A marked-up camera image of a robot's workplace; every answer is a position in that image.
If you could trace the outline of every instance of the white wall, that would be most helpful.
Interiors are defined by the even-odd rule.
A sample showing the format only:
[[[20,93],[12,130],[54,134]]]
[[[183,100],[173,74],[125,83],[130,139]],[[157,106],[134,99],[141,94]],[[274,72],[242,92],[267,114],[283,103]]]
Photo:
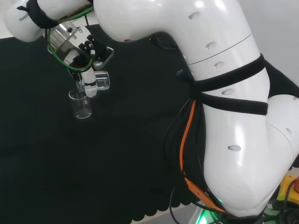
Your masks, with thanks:
[[[0,0],[0,38],[10,37],[4,11],[16,0]],[[265,58],[299,86],[299,0],[239,0]]]

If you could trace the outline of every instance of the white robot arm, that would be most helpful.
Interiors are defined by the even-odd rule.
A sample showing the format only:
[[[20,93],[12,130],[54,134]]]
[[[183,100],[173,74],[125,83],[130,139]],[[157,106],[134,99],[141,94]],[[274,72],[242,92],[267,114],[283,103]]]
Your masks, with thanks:
[[[6,14],[8,30],[30,42],[39,28],[22,0]],[[89,4],[87,0],[37,0],[58,20]],[[179,46],[195,81],[234,72],[260,57],[237,0],[94,0],[104,31],[120,42],[164,31]],[[205,91],[219,98],[269,104],[267,116],[225,111],[204,104],[206,153],[204,176],[225,210],[237,217],[259,215],[299,153],[299,99],[268,100],[266,69],[232,85]]]

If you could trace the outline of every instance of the black strap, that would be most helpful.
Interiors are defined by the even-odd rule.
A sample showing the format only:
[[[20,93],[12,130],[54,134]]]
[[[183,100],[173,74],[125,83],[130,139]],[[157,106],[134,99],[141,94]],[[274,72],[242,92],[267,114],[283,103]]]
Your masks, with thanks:
[[[201,93],[200,100],[207,106],[223,111],[249,113],[264,116],[267,115],[268,112],[268,104],[259,101],[215,97],[205,93]]]
[[[29,0],[26,7],[20,6],[17,9],[29,14],[32,21],[42,29],[50,29],[59,25],[58,22],[50,19],[46,13],[39,7],[37,0]]]
[[[236,70],[230,71],[220,76],[194,82],[194,90],[197,92],[218,90],[248,79],[261,72],[263,69],[265,69],[265,64],[264,57],[261,54],[261,56],[255,61]]]
[[[259,101],[216,97],[203,92],[217,90],[250,78],[265,69],[264,57],[234,71],[202,81],[189,82],[191,95],[203,104],[224,111],[267,115],[268,104]]]

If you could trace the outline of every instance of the black cloth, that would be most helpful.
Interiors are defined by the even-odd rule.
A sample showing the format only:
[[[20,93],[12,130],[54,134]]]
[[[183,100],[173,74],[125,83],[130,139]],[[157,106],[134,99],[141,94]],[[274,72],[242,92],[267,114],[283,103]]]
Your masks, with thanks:
[[[176,72],[180,54],[149,40],[116,43],[106,70],[111,88],[89,119],[71,114],[72,77],[43,40],[0,40],[1,224],[129,224],[166,210],[174,180],[163,159],[167,126],[188,97]],[[299,96],[268,65],[271,94]],[[188,204],[175,196],[173,205]]]

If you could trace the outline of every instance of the glass beaker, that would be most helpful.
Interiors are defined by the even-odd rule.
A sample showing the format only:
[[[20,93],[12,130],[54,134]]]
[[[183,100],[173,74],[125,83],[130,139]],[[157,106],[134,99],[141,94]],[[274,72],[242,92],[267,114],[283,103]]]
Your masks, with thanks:
[[[71,90],[69,92],[71,106],[76,118],[84,119],[90,117],[92,114],[92,108],[90,99],[86,96],[85,92],[79,92],[78,90]]]

